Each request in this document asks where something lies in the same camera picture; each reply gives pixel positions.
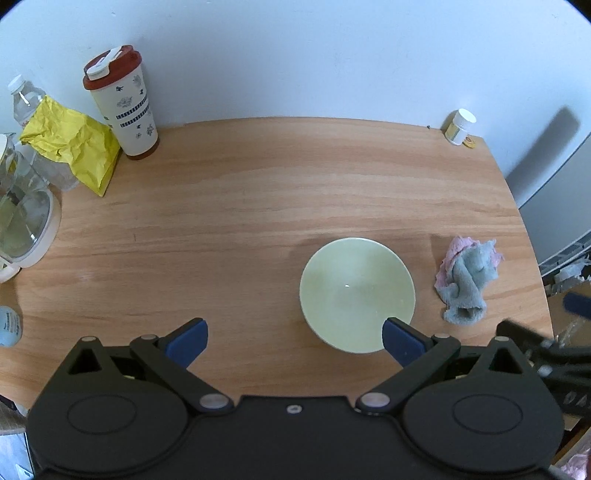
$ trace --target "white cap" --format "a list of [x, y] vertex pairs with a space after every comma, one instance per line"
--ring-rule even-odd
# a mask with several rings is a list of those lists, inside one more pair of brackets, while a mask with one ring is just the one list
[[19, 90], [22, 89], [22, 86], [25, 85], [26, 80], [22, 77], [22, 75], [15, 76], [12, 81], [8, 84], [8, 91], [11, 95], [14, 95]]
[[86, 74], [88, 75], [88, 78], [90, 80], [98, 80], [103, 77], [106, 77], [109, 74], [109, 63], [111, 63], [113, 60], [115, 60], [119, 56], [122, 48], [123, 48], [123, 45], [120, 45], [119, 47], [115, 47], [115, 48], [110, 49], [107, 52], [107, 55], [102, 57], [94, 65], [88, 67], [88, 69], [86, 70]]
[[6, 146], [8, 145], [8, 137], [4, 134], [0, 134], [0, 158], [4, 156]]
[[465, 108], [460, 108], [453, 117], [453, 123], [466, 130], [467, 127], [476, 123], [476, 117]]

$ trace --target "bottle cap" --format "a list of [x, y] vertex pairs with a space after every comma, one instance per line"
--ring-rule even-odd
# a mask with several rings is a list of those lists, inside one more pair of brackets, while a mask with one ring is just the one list
[[22, 77], [22, 75], [15, 76], [12, 79], [12, 81], [8, 84], [8, 91], [11, 95], [14, 95], [22, 89], [22, 87], [25, 85], [25, 82], [26, 80]]
[[453, 117], [453, 123], [463, 130], [476, 123], [476, 117], [465, 108], [460, 108]]

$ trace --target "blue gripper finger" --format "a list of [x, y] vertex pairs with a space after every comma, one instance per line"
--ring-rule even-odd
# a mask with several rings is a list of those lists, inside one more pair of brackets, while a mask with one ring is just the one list
[[177, 365], [187, 368], [207, 347], [208, 329], [203, 319], [193, 319], [158, 341], [158, 347]]
[[384, 322], [382, 342], [386, 351], [403, 367], [414, 362], [433, 346], [430, 338], [396, 318]]

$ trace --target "small white container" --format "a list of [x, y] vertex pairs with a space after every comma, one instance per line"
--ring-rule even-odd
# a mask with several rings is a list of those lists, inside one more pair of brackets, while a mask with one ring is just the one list
[[5, 305], [0, 306], [0, 346], [13, 346], [22, 337], [22, 319]]
[[460, 108], [445, 132], [445, 138], [453, 145], [461, 145], [468, 129], [476, 123], [476, 117], [465, 108]]

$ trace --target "red lid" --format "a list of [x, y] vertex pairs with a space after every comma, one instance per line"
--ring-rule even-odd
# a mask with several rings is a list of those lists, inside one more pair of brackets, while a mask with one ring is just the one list
[[117, 82], [133, 72], [139, 64], [142, 63], [142, 55], [139, 54], [139, 51], [134, 50], [131, 45], [123, 45], [119, 56], [109, 63], [109, 74], [102, 78], [91, 80], [87, 74], [88, 69], [105, 58], [109, 52], [110, 50], [104, 51], [97, 57], [93, 58], [84, 67], [84, 78], [82, 79], [82, 83], [86, 90], [98, 90], [99, 88]]

